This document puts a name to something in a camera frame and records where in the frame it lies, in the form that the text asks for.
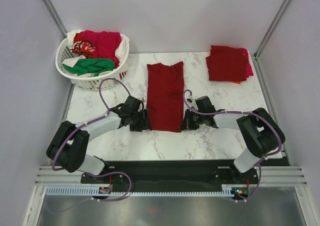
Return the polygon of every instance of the basket rim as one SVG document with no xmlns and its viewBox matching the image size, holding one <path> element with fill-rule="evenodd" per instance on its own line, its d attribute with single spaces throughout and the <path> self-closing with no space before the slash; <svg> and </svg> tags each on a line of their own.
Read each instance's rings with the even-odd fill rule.
<svg viewBox="0 0 320 226">
<path fill-rule="evenodd" d="M 61 69 L 60 67 L 58 66 L 58 61 L 60 61 L 60 59 L 58 59 L 58 52 L 60 50 L 60 48 L 62 47 L 62 45 L 65 44 L 65 42 L 68 41 L 68 38 L 66 37 L 65 39 L 62 40 L 62 42 L 60 43 L 57 51 L 56 51 L 56 54 L 55 54 L 55 67 L 56 69 L 58 70 L 58 72 L 63 75 L 64 77 L 66 78 L 69 78 L 69 79 L 73 79 L 73 80 L 101 80 L 101 79 L 104 79 L 104 78 L 107 78 L 115 73 L 121 73 L 121 68 L 124 66 L 125 62 L 127 61 L 127 57 L 129 55 L 129 50 L 130 50 L 130 44 L 128 43 L 127 45 L 127 51 L 126 51 L 126 54 L 125 54 L 125 57 L 124 57 L 124 60 L 122 62 L 121 65 L 118 66 L 117 69 L 114 69 L 112 72 L 108 73 L 108 74 L 104 74 L 104 75 L 99 75 L 99 76 L 94 76 L 94 77 L 77 77 L 77 76 L 72 76 L 72 75 L 68 75 L 68 74 L 65 74 Z"/>
</svg>

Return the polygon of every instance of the white wall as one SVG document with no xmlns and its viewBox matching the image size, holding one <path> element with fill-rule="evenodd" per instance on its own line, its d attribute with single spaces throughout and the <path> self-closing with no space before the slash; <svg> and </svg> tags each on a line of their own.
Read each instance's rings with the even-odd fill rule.
<svg viewBox="0 0 320 226">
<path fill-rule="evenodd" d="M 0 0 L 0 19 L 0 225 L 19 226 L 69 82 L 55 69 L 61 35 L 41 0 Z"/>
<path fill-rule="evenodd" d="M 120 31 L 131 53 L 256 51 L 283 0 L 51 0 L 67 30 Z"/>
<path fill-rule="evenodd" d="M 287 138 L 320 209 L 320 0 L 293 0 L 260 58 Z"/>
</svg>

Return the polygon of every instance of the table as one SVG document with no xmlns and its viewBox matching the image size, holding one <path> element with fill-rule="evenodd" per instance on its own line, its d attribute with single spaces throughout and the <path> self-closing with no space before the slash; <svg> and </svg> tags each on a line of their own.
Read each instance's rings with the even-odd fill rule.
<svg viewBox="0 0 320 226">
<path fill-rule="evenodd" d="M 194 97 L 207 95 L 216 109 L 251 111 L 267 108 L 258 78 L 254 76 L 240 85 L 231 82 L 208 81 L 206 59 L 208 52 L 191 53 L 143 53 L 130 54 L 129 70 L 123 83 L 131 95 L 147 99 L 147 64 L 173 65 L 184 62 L 184 88 Z M 128 94 L 120 84 L 102 92 L 110 107 L 123 103 Z M 99 93 L 75 87 L 67 120 L 75 123 L 86 121 L 106 111 Z M 165 131 L 130 132 L 129 127 L 110 131 L 92 140 L 87 154 L 104 160 L 193 160 L 234 159 L 246 148 L 240 131 L 214 129 L 201 125 L 197 131 L 180 133 Z M 273 158 L 282 158 L 278 153 Z"/>
</svg>

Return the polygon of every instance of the laundry basket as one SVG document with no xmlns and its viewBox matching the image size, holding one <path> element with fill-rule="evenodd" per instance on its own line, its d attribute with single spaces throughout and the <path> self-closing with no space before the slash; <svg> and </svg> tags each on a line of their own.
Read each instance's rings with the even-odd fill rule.
<svg viewBox="0 0 320 226">
<path fill-rule="evenodd" d="M 119 59 L 120 63 L 118 68 L 114 69 L 112 72 L 94 77 L 79 77 L 69 75 L 65 68 L 62 66 L 62 62 L 68 58 L 78 57 L 78 55 L 71 53 L 70 49 L 68 48 L 68 38 L 65 38 L 61 42 L 55 55 L 55 66 L 57 70 L 61 75 L 63 75 L 66 78 L 69 78 L 73 84 L 81 86 L 87 90 L 99 90 L 100 82 L 106 78 L 116 78 L 118 80 L 122 80 L 126 76 L 128 71 L 127 57 L 129 54 L 129 38 L 123 34 L 120 35 L 122 39 L 127 40 L 126 53 L 124 59 Z M 107 80 L 102 84 L 101 89 L 106 90 L 113 88 L 115 84 L 116 82 L 114 80 Z"/>
</svg>

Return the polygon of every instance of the green cloth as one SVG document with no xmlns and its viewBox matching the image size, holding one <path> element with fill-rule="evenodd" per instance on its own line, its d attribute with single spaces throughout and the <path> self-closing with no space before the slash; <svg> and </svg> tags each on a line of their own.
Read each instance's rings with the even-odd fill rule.
<svg viewBox="0 0 320 226">
<path fill-rule="evenodd" d="M 94 76 L 99 76 L 100 73 L 114 70 L 115 68 L 115 63 L 110 59 L 80 59 L 74 67 L 65 64 L 62 65 L 72 74 L 84 75 L 87 73 L 95 73 Z"/>
</svg>

